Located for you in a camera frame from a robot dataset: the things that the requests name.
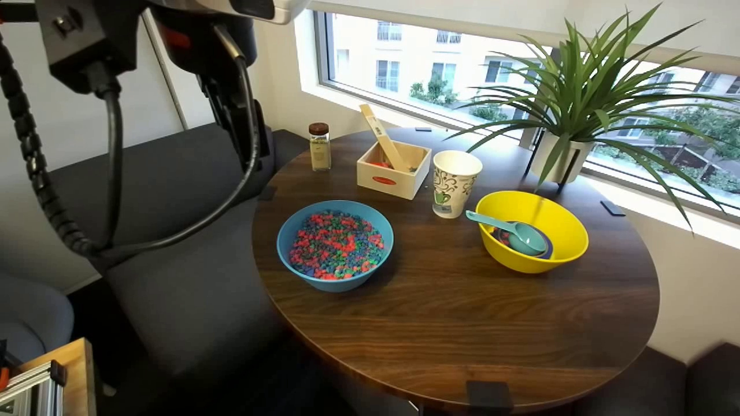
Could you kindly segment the patterned white paper cup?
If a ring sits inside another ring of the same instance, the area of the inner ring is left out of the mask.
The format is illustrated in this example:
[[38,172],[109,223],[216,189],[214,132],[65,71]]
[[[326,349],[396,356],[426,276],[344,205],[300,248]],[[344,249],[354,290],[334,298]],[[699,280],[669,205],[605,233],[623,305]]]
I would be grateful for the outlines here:
[[440,149],[432,157],[432,213],[443,219],[459,219],[473,193],[484,161],[465,149]]

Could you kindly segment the blue bowl of beads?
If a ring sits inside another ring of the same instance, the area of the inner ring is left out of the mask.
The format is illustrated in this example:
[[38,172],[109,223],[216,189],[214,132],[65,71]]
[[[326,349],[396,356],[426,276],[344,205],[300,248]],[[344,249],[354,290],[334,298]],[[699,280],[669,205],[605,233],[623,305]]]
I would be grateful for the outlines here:
[[283,265],[324,294],[366,283],[391,257],[396,231],[373,205],[328,198],[291,213],[276,237]]

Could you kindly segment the white wooden box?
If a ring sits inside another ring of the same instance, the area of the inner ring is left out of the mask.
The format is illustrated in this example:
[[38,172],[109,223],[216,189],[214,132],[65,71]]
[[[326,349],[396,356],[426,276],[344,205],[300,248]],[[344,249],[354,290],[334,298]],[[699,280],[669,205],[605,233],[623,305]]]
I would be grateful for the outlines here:
[[430,170],[430,149],[423,145],[400,142],[400,155],[414,164],[413,172],[388,165],[380,145],[371,145],[356,159],[356,184],[413,201]]

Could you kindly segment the spice jar brown lid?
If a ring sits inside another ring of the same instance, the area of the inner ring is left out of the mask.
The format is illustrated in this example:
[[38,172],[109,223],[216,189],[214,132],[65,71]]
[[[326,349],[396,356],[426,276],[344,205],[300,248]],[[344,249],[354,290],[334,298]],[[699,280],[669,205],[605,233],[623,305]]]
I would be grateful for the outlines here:
[[328,138],[328,124],[326,123],[313,123],[309,127],[311,132],[311,159],[314,170],[328,170],[331,169],[331,138]]

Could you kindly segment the teal plastic scoop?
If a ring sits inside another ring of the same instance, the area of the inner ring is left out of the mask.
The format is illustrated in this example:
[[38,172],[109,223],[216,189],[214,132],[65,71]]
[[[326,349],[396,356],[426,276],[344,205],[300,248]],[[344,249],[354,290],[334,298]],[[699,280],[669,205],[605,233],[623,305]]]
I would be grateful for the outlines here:
[[504,221],[497,216],[481,214],[477,211],[467,211],[465,216],[477,223],[487,223],[510,233],[510,248],[529,257],[548,258],[553,251],[553,242],[536,226],[525,221]]

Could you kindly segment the potted green plant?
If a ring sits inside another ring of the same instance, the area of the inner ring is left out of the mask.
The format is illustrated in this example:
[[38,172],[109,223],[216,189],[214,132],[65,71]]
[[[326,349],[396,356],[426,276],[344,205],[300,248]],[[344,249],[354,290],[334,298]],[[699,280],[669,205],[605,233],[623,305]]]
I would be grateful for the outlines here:
[[577,22],[568,20],[568,31],[553,51],[527,36],[533,58],[517,58],[518,74],[527,81],[527,87],[487,86],[475,98],[475,105],[494,103],[514,108],[518,118],[487,119],[453,132],[453,138],[479,133],[470,145],[470,153],[475,153],[510,132],[547,132],[555,138],[555,145],[547,153],[540,181],[547,181],[553,169],[570,164],[574,142],[601,142],[625,153],[651,172],[684,221],[689,221],[688,211],[665,181],[666,172],[677,175],[706,201],[721,208],[721,204],[682,169],[652,149],[614,138],[614,132],[627,130],[632,118],[638,118],[638,130],[646,132],[697,133],[692,123],[672,118],[673,111],[682,111],[684,105],[738,113],[735,96],[697,93],[688,81],[657,81],[659,71],[697,59],[692,48],[676,51],[659,65],[646,70],[646,61],[657,48],[692,30],[692,22],[688,22],[651,43],[638,43],[638,36],[657,12],[659,7],[640,15],[625,12],[593,34],[581,31]]

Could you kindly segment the grey-blue chair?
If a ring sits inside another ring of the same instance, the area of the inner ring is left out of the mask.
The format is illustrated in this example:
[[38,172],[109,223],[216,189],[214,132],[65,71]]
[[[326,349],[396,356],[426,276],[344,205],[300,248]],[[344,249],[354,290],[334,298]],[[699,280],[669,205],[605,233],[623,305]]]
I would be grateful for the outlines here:
[[73,340],[75,306],[70,298],[35,280],[0,273],[0,340],[22,363]]

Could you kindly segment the aluminium frame rail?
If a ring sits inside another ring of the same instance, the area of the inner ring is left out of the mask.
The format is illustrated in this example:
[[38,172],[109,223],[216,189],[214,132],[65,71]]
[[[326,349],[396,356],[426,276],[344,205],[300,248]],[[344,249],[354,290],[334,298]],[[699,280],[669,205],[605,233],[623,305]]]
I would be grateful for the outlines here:
[[68,370],[48,361],[18,372],[0,392],[0,416],[62,416]]

